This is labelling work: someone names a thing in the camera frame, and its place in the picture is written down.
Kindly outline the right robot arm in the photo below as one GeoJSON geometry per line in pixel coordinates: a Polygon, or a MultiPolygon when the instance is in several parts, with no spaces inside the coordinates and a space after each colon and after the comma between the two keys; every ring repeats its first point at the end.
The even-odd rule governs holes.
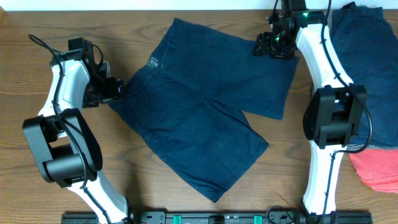
{"type": "Polygon", "coordinates": [[[303,131],[310,142],[311,161],[304,213],[296,223],[359,223],[368,215],[340,215],[335,194],[340,164],[358,132],[361,117],[368,116],[367,91],[344,70],[330,37],[328,12],[310,10],[304,0],[279,1],[268,18],[271,32],[258,35],[253,54],[292,59],[301,51],[308,66],[313,95],[303,116],[303,131]]]}

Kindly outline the navy blue shorts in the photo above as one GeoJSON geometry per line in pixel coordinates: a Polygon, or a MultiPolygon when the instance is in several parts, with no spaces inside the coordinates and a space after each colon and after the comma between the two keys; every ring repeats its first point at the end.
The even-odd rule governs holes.
{"type": "Polygon", "coordinates": [[[117,112],[177,175],[218,201],[268,143],[245,118],[280,120],[298,58],[253,55],[255,43],[175,19],[125,87],[117,112]]]}

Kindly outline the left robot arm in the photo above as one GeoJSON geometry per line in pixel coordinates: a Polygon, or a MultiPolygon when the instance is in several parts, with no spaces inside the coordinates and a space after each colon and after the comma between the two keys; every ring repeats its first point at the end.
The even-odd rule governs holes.
{"type": "Polygon", "coordinates": [[[82,37],[68,40],[65,52],[37,36],[29,39],[52,54],[49,95],[38,115],[22,130],[42,178],[79,197],[94,211],[87,218],[66,215],[68,223],[134,223],[127,198],[103,172],[100,145],[82,111],[123,98],[123,81],[111,76],[109,63],[96,61],[97,47],[82,37]]]}

